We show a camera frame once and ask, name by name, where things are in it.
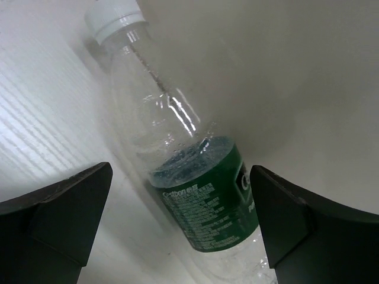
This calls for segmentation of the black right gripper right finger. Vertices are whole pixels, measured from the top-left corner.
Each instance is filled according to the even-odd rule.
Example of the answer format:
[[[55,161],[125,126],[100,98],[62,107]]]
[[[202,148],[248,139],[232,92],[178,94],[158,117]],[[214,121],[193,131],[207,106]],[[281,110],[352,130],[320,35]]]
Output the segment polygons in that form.
[[[253,166],[252,193],[278,283],[378,283],[378,215]]]

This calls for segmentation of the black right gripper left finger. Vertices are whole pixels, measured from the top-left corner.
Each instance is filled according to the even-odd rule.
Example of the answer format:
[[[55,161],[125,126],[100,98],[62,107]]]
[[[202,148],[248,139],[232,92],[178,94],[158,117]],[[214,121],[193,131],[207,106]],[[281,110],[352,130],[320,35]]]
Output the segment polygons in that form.
[[[1,283],[77,283],[112,178],[111,165],[102,162],[1,202]]]

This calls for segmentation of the green-label clear bottle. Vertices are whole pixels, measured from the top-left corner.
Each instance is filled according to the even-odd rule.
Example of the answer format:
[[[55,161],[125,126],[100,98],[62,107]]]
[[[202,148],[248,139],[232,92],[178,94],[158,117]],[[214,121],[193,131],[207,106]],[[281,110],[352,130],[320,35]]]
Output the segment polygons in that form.
[[[85,22],[108,55],[115,143],[213,283],[277,283],[249,171],[204,94],[151,38],[136,1],[94,1]]]

